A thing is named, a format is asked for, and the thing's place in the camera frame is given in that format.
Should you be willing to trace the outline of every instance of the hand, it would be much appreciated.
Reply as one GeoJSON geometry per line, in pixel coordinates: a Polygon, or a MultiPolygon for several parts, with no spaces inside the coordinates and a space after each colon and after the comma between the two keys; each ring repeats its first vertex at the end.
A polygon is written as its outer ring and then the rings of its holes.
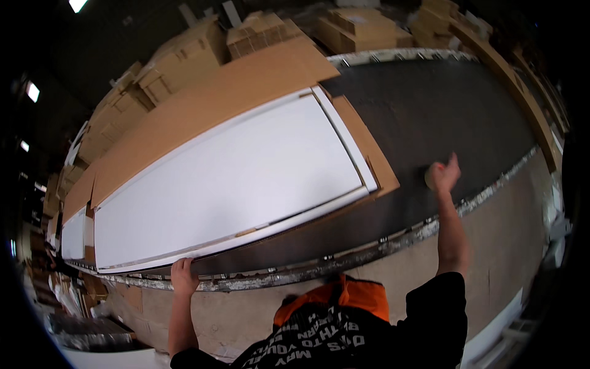
{"type": "Polygon", "coordinates": [[[191,296],[199,286],[199,276],[191,273],[192,258],[184,257],[172,264],[174,294],[191,296]]]}
{"type": "Polygon", "coordinates": [[[432,183],[437,194],[451,192],[455,183],[461,176],[457,154],[454,152],[448,160],[448,164],[434,163],[432,165],[432,183]]]}

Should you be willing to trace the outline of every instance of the black conveyor belt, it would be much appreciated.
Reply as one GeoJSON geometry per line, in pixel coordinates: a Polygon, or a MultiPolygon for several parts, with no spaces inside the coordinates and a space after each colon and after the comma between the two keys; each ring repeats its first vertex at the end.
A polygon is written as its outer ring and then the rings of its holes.
{"type": "MultiPolygon", "coordinates": [[[[202,275],[305,262],[375,241],[434,215],[424,170],[459,158],[458,201],[498,179],[535,144],[516,102],[482,64],[414,60],[341,68],[322,83],[345,95],[391,164],[401,187],[338,217],[316,220],[194,263],[202,275]]],[[[169,267],[150,273],[168,274],[169,267]]]]}

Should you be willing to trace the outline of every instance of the person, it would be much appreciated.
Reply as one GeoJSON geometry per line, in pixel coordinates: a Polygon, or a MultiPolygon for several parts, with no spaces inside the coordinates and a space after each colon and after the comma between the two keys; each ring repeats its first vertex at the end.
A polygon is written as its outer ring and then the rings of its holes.
{"type": "Polygon", "coordinates": [[[171,368],[454,368],[467,337],[464,277],[470,246],[451,198],[461,171],[457,156],[435,163],[438,202],[438,270],[406,295],[407,317],[389,323],[384,287],[341,275],[334,282],[279,308],[273,333],[226,364],[199,350],[191,320],[191,296],[199,279],[192,259],[172,265],[174,287],[168,350],[171,368]]]}

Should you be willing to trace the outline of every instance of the fluorescent light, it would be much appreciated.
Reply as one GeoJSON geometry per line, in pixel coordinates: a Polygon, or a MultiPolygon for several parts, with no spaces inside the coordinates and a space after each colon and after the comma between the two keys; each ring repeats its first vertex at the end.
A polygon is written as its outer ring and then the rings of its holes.
{"type": "Polygon", "coordinates": [[[47,187],[40,185],[39,183],[35,182],[35,188],[38,189],[39,191],[43,191],[46,192],[47,191],[47,187]]]}
{"type": "Polygon", "coordinates": [[[78,13],[80,9],[82,9],[82,6],[86,4],[86,1],[87,0],[70,0],[70,6],[74,10],[74,13],[78,13]]]}
{"type": "Polygon", "coordinates": [[[33,100],[34,103],[37,102],[37,98],[39,97],[39,89],[35,86],[33,82],[29,82],[29,86],[27,87],[27,95],[33,100]]]}

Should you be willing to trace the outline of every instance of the ceiling light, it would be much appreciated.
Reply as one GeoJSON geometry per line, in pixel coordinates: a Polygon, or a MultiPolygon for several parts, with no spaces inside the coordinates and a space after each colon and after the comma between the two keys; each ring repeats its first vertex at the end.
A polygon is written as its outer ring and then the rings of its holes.
{"type": "Polygon", "coordinates": [[[87,0],[70,0],[70,6],[74,10],[74,13],[78,13],[80,9],[82,9],[82,6],[86,4],[86,1],[87,0]]]}
{"type": "Polygon", "coordinates": [[[39,89],[35,86],[33,82],[29,82],[29,86],[27,86],[27,95],[33,100],[34,103],[37,102],[37,98],[39,97],[39,89]]]}

